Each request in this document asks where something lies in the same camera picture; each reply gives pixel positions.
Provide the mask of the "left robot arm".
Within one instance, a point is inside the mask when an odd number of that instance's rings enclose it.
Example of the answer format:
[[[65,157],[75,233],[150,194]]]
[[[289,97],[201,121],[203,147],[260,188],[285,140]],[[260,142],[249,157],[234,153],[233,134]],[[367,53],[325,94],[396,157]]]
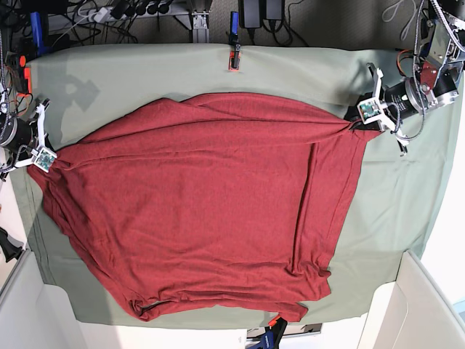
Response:
[[[413,49],[400,53],[412,60],[411,75],[402,72],[401,82],[388,87],[382,70],[368,63],[373,90],[360,96],[344,116],[353,129],[391,133],[403,155],[418,138],[404,133],[404,120],[415,115],[424,119],[454,103],[464,75],[464,2],[422,1],[414,18]]]

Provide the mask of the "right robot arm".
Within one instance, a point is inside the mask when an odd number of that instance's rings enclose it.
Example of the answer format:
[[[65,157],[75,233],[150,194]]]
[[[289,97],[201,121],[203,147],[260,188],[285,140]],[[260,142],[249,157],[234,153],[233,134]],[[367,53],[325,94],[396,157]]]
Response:
[[[31,69],[26,57],[16,52],[1,53],[1,149],[7,152],[6,162],[1,165],[1,181],[10,172],[23,167],[35,166],[48,172],[57,154],[48,141],[45,131],[46,112],[50,100],[35,104],[28,119],[23,114],[31,110],[27,105],[20,110],[25,98],[33,98]]]

